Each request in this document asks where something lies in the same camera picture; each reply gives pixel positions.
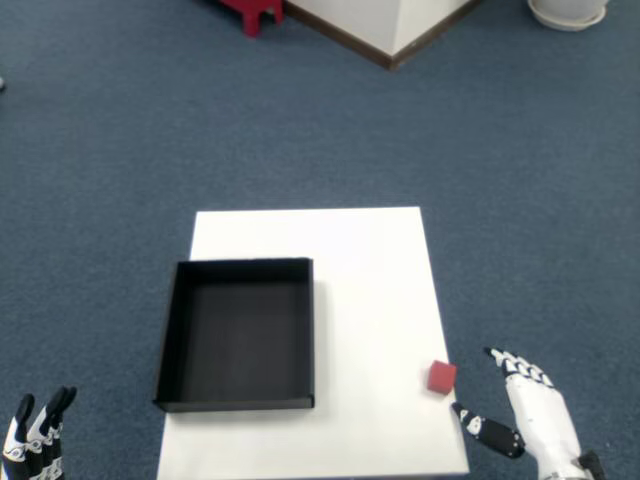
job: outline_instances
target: white flower pot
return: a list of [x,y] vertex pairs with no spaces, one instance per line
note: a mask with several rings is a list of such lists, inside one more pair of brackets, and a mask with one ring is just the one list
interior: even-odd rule
[[577,32],[602,21],[609,0],[529,0],[535,17],[547,27]]

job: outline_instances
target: white robotic hand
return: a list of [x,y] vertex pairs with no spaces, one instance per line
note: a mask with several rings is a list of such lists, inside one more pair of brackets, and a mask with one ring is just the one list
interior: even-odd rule
[[61,387],[42,408],[27,431],[33,395],[22,398],[11,420],[2,450],[0,480],[63,480],[60,431],[62,414],[76,396],[74,387]]
[[459,403],[452,408],[476,440],[510,458],[525,451],[538,462],[539,480],[604,479],[593,452],[581,457],[580,443],[562,394],[536,365],[509,352],[488,348],[505,377],[518,430],[475,415]]

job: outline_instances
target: red cube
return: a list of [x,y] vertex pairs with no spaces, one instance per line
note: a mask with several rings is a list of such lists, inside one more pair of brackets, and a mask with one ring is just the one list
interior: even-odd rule
[[432,392],[447,395],[451,390],[453,390],[453,385],[456,383],[457,370],[458,368],[455,365],[435,360],[429,370],[427,388]]

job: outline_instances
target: white board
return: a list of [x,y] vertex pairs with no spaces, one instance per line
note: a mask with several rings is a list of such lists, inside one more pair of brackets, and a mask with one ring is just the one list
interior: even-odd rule
[[167,414],[159,480],[468,473],[419,208],[199,212],[192,260],[311,257],[316,407]]

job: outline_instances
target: open black box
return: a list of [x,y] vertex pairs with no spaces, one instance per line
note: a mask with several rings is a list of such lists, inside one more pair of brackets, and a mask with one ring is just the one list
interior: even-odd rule
[[313,407],[313,261],[178,263],[163,342],[162,410]]

